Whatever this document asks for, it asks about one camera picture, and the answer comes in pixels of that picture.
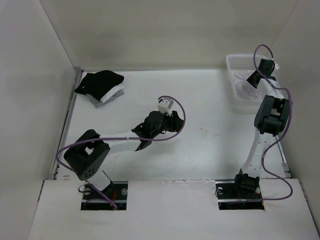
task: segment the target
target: pile of clothes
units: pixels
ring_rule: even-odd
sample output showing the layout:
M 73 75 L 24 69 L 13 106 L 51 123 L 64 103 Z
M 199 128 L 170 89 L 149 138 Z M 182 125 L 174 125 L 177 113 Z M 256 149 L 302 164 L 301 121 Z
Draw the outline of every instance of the pile of clothes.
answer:
M 125 94 L 125 86 L 122 84 L 124 79 L 124 76 L 110 70 L 87 73 L 74 91 L 87 96 L 94 107 L 98 108 Z

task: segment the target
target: white wall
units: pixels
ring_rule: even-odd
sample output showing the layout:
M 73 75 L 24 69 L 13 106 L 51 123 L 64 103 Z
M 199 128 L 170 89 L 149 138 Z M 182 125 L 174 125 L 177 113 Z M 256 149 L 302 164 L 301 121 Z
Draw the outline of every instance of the white wall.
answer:
M 0 2 L 0 239 L 26 240 L 75 71 L 39 0 Z
M 320 1 L 300 0 L 272 46 L 281 85 L 293 98 L 292 125 L 283 141 L 292 175 L 302 180 L 320 226 Z
M 41 0 L 74 66 L 220 68 L 273 44 L 297 0 Z

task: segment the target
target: wire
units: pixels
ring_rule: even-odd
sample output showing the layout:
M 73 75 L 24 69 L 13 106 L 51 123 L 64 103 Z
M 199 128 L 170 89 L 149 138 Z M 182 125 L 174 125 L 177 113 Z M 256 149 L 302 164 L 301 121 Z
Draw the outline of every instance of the wire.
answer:
M 279 137 L 278 140 L 276 140 L 274 143 L 272 143 L 269 147 L 267 147 L 265 149 L 265 151 L 263 152 L 263 155 L 262 155 L 262 158 L 261 158 L 261 164 L 262 164 L 262 168 L 264 171 L 266 171 L 268 174 L 276 177 L 277 179 L 281 179 L 282 181 L 284 181 L 290 188 L 290 193 L 287 195 L 287 196 L 283 196 L 283 197 L 277 197 L 277 198 L 260 198 L 260 199 L 248 199 L 248 200 L 245 200 L 245 201 L 232 201 L 232 202 L 229 202 L 229 203 L 233 203 L 233 204 L 243 204 L 243 203 L 254 203 L 254 202 L 261 202 L 261 201 L 277 201 L 277 200 L 284 200 L 284 199 L 288 199 L 292 196 L 292 194 L 294 193 L 294 189 L 293 187 L 290 185 L 290 183 L 285 180 L 284 178 L 270 172 L 269 170 L 266 169 L 266 166 L 265 166 L 265 156 L 267 154 L 267 152 L 276 144 L 278 144 L 282 139 L 284 139 L 284 137 L 286 136 L 288 130 L 289 130 L 289 127 L 290 127 L 290 123 L 291 123 L 291 119 L 292 119 L 292 97 L 291 97 L 291 94 L 290 94 L 290 91 L 288 88 L 285 88 L 285 87 L 277 87 L 275 85 L 273 85 L 271 83 L 271 81 L 259 70 L 257 64 L 256 64 L 256 54 L 257 54 L 257 51 L 260 47 L 265 47 L 266 49 L 269 50 L 270 54 L 271 54 L 271 58 L 273 59 L 274 58 L 274 54 L 273 52 L 271 51 L 271 49 L 265 45 L 265 44 L 260 44 L 254 51 L 254 54 L 253 54 L 253 64 L 254 64 L 254 67 L 255 67 L 255 70 L 271 85 L 271 87 L 273 89 L 276 89 L 276 90 L 284 90 L 286 91 L 286 94 L 288 95 L 288 99 L 289 99 L 289 117 L 288 117 L 288 121 L 287 121 L 287 124 L 286 124 L 286 127 L 284 129 L 284 132 L 283 134 L 281 135 L 281 137 Z
M 163 98 L 169 98 L 169 99 L 172 99 L 173 101 L 175 101 L 181 108 L 182 110 L 182 113 L 183 113 L 183 123 L 182 123 L 182 126 L 180 128 L 180 130 L 170 136 L 170 137 L 167 137 L 167 138 L 162 138 L 162 139 L 151 139 L 151 138 L 144 138 L 144 137 L 101 137 L 101 138 L 93 138 L 93 139 L 87 139 L 87 140 L 83 140 L 83 141 L 78 141 L 78 142 L 75 142 L 73 144 L 70 144 L 70 145 L 67 145 L 67 146 L 64 146 L 62 147 L 61 149 L 59 149 L 56 154 L 55 154 L 55 160 L 61 165 L 61 166 L 64 166 L 65 168 L 69 169 L 70 171 L 73 172 L 72 168 L 69 167 L 68 165 L 66 165 L 65 163 L 63 163 L 60 159 L 59 159 L 59 155 L 60 153 L 62 153 L 64 150 L 67 150 L 69 148 L 73 148 L 75 146 L 78 146 L 78 145 L 82 145 L 82 144 L 86 144 L 86 143 L 91 143 L 91 142 L 96 142 L 96 141 L 128 141 L 128 140 L 140 140 L 140 141 L 150 141 L 150 142 L 163 142 L 163 141 L 167 141 L 167 140 L 170 140 L 170 139 L 173 139 L 175 138 L 176 136 L 178 136 L 181 131 L 184 129 L 185 127 L 185 124 L 186 124 L 186 111 L 184 109 L 184 107 L 182 106 L 182 104 L 177 100 L 175 99 L 174 97 L 172 96 L 167 96 L 167 95 L 164 95 L 164 96 L 160 96 L 158 97 L 158 100 L 160 99 L 163 99 Z M 90 186 L 97 192 L 99 193 L 108 203 L 110 203 L 111 205 L 113 205 L 115 208 L 117 207 L 117 205 L 112 202 L 103 192 L 101 192 L 100 190 L 98 190 L 95 186 L 93 186 L 91 183 L 89 183 Z

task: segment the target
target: table surface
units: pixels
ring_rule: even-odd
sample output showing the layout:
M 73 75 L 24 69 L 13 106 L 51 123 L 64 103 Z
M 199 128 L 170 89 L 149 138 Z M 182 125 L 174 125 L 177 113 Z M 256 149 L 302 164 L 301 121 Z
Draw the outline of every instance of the table surface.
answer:
M 265 210 L 219 210 L 215 181 L 129 181 L 127 210 L 81 211 L 79 180 L 45 181 L 29 240 L 319 240 L 299 181 Z M 262 195 L 289 193 L 262 179 Z
M 169 95 L 180 101 L 186 111 L 181 134 L 168 141 L 153 142 L 142 151 L 108 155 L 101 169 L 113 181 L 235 177 L 254 140 L 255 113 L 241 112 L 235 107 L 226 70 L 118 73 L 124 76 L 125 93 L 114 101 L 94 108 L 85 96 L 76 96 L 66 145 L 74 143 L 89 129 L 99 134 L 125 133 L 142 123 L 151 111 L 158 110 L 158 97 Z M 176 103 L 172 109 L 182 117 Z M 285 177 L 282 162 L 280 148 L 273 147 L 265 158 L 266 168 Z M 262 170 L 261 178 L 268 177 L 272 178 Z M 57 179 L 75 180 L 77 176 L 60 167 Z

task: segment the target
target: plastic basket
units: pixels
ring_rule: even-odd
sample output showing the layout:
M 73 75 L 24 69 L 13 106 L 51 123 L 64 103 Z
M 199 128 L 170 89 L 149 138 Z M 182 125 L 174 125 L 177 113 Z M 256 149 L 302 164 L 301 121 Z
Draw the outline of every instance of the plastic basket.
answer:
M 268 58 L 264 55 L 256 55 L 255 62 L 257 65 L 259 65 L 261 59 Z M 225 60 L 235 105 L 256 110 L 263 97 L 257 89 L 247 85 L 249 83 L 246 82 L 247 78 L 256 70 L 254 55 L 232 54 L 226 56 Z

